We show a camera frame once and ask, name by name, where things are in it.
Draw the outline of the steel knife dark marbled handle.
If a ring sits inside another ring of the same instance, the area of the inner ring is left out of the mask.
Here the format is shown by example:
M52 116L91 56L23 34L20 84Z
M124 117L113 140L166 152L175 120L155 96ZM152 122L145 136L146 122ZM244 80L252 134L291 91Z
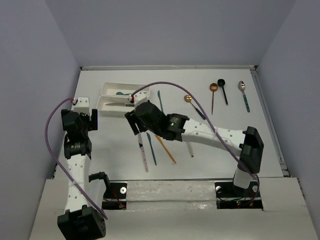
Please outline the steel knife dark marbled handle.
M135 106L132 103L105 103L104 105L108 107L134 107Z

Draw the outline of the teal plastic spoon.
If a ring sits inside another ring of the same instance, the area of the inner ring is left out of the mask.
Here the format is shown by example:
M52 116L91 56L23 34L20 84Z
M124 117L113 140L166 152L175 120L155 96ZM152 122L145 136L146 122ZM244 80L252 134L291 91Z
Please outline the teal plastic spoon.
M123 93L123 92L120 92L120 91L116 93L117 96L129 96L131 94L132 93Z

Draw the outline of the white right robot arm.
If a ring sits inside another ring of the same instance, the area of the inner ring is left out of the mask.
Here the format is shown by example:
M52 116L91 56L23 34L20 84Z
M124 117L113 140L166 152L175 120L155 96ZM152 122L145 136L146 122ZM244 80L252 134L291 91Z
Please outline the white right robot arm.
M210 126L186 115L165 114L150 101L139 104L124 116L135 135L149 131L168 141L197 143L229 152L237 162L230 183L235 196L246 193L260 172L264 142L254 127L230 130Z

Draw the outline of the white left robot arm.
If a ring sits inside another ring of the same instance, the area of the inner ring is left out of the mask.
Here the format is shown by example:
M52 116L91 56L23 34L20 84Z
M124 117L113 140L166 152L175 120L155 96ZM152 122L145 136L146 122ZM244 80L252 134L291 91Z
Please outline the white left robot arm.
M68 195L64 214L58 216L57 226L67 240L98 240L106 236L102 200L111 191L104 172L89 173L92 160L90 131L98 129L98 111L91 115L61 110L65 131L63 152L67 164Z

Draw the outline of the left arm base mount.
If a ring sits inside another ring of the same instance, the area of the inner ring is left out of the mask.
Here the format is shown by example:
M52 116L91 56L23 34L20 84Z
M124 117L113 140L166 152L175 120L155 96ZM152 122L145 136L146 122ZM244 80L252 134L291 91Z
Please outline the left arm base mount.
M104 210L125 210L127 208L127 181L112 181L102 200Z

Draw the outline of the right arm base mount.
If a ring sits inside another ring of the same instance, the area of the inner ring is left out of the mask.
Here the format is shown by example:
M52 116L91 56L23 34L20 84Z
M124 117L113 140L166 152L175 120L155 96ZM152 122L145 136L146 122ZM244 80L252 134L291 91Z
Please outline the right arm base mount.
M247 189L237 187L232 181L214 183L216 205L219 210L263 209L261 194L257 193L258 184L252 181Z

